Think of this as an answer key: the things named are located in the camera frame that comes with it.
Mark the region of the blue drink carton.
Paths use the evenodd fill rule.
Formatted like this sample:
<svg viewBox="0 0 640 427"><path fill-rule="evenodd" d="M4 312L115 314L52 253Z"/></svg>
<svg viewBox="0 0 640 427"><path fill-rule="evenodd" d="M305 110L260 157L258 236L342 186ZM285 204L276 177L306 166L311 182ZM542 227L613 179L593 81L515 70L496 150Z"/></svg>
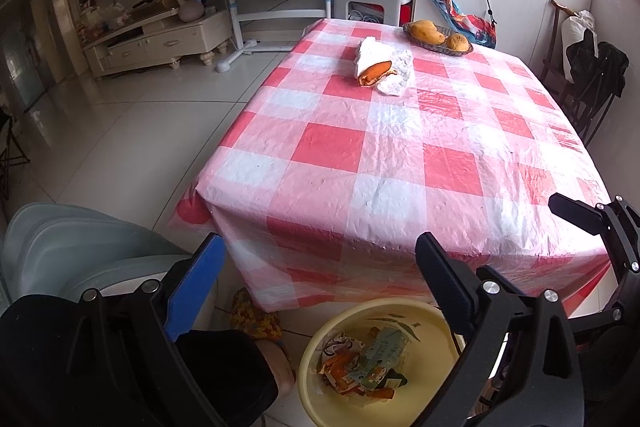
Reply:
<svg viewBox="0 0 640 427"><path fill-rule="evenodd" d="M409 343L401 329L379 329L370 343L359 352L355 366L348 376L366 390L378 389L391 371L396 371Z"/></svg>

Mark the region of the red snack wrapper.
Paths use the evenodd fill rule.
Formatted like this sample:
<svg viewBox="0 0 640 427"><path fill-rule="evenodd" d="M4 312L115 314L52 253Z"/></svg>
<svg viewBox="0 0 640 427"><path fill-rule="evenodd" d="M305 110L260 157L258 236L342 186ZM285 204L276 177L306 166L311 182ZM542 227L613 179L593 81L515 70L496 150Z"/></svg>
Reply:
<svg viewBox="0 0 640 427"><path fill-rule="evenodd" d="M345 332L334 335L321 349L317 373L325 384L343 397L358 395L372 400L393 399L393 388L376 385L374 389L368 389L352 377L363 347L362 341L350 337Z"/></svg>

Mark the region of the yellow plastic basin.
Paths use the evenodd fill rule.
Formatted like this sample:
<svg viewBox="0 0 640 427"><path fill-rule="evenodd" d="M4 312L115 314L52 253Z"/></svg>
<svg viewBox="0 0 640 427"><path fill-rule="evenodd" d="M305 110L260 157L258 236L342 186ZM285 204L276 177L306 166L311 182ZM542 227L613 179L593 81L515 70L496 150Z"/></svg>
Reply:
<svg viewBox="0 0 640 427"><path fill-rule="evenodd" d="M309 341L298 369L300 402L317 426L410 426L464 346L428 303L361 303Z"/></svg>

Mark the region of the dark wooden chair with clothes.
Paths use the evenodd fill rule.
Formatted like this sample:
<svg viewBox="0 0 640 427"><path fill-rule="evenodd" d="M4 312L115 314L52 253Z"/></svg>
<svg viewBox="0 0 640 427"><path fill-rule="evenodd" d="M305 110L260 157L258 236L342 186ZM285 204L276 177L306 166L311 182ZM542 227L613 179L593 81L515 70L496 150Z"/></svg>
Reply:
<svg viewBox="0 0 640 427"><path fill-rule="evenodd" d="M588 145L616 98L623 96L629 58L597 39L589 12L576 12L556 0L550 5L552 35L540 81Z"/></svg>

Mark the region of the pink checkered tablecloth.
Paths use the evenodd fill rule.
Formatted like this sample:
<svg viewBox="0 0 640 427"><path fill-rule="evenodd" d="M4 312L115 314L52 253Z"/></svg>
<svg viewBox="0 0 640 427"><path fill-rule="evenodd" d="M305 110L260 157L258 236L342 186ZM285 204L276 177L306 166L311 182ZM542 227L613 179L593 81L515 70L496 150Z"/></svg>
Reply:
<svg viewBox="0 0 640 427"><path fill-rule="evenodd" d="M413 55L404 96L360 87L359 43ZM451 57L397 27L322 20L267 77L186 189L172 222L215 232L267 311L424 297L416 240L490 265L567 310L608 269L597 237L554 217L554 193L608 192L558 104L512 55Z"/></svg>

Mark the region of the light green chair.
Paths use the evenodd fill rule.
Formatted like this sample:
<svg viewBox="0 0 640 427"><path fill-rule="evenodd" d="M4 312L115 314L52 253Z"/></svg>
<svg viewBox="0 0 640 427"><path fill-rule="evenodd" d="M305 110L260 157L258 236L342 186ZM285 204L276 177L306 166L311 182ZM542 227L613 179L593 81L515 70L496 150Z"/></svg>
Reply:
<svg viewBox="0 0 640 427"><path fill-rule="evenodd" d="M166 273L190 253L151 230L99 211L34 202L1 236L1 288L77 301L83 291Z"/></svg>

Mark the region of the small yellow fruit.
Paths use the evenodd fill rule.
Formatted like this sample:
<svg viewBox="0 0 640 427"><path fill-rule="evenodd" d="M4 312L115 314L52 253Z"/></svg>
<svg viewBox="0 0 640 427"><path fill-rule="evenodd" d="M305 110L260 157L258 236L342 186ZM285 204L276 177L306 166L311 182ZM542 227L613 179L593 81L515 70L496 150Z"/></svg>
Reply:
<svg viewBox="0 0 640 427"><path fill-rule="evenodd" d="M470 49L470 43L464 35L453 32L446 40L445 44L448 50L452 52L466 53Z"/></svg>

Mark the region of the woven fruit basket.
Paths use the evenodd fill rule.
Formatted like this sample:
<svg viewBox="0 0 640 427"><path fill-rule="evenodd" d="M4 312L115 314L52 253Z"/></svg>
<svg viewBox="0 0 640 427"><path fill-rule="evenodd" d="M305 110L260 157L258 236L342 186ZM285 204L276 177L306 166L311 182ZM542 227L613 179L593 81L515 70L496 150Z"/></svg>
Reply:
<svg viewBox="0 0 640 427"><path fill-rule="evenodd" d="M402 31L413 44L435 53L465 56L473 51L471 41L464 35L438 26L431 20L406 23Z"/></svg>

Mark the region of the orange peel in bag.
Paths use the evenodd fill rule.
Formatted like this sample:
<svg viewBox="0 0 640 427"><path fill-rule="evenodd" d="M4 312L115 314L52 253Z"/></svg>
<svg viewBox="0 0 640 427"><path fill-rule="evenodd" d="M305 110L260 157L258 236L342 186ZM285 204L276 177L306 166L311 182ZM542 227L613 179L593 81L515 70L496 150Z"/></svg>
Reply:
<svg viewBox="0 0 640 427"><path fill-rule="evenodd" d="M373 87L384 78L395 74L396 70L393 68L393 62L384 61L363 69L357 76L357 80L361 87Z"/></svg>

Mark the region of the cream tv cabinet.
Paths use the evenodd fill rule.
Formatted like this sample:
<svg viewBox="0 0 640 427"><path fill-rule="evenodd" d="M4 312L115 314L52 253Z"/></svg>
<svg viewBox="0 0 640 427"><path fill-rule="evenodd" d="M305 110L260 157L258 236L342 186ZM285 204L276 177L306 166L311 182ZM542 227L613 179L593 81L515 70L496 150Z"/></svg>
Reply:
<svg viewBox="0 0 640 427"><path fill-rule="evenodd" d="M110 31L87 44L84 53L92 75L100 78L160 65L176 69L186 56L197 56L210 66L215 52L230 38L227 11L206 12L199 20L185 23L178 10L171 9Z"/></svg>

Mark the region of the white plastic bag on table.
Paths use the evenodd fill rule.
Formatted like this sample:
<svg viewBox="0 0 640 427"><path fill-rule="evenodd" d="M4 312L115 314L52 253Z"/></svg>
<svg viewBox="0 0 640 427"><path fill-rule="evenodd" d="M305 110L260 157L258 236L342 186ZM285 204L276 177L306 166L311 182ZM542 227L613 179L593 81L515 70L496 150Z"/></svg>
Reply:
<svg viewBox="0 0 640 427"><path fill-rule="evenodd" d="M413 55L399 44L366 37L357 48L354 76L360 87L399 98L416 84Z"/></svg>

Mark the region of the pink kettlebell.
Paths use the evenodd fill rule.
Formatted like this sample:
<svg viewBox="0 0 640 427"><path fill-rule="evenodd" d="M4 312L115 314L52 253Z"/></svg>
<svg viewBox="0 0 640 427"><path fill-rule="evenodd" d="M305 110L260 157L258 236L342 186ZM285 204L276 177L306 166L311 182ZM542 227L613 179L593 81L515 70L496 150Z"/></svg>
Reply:
<svg viewBox="0 0 640 427"><path fill-rule="evenodd" d="M183 23L199 20L205 13L205 6L198 0L177 0L178 17Z"/></svg>

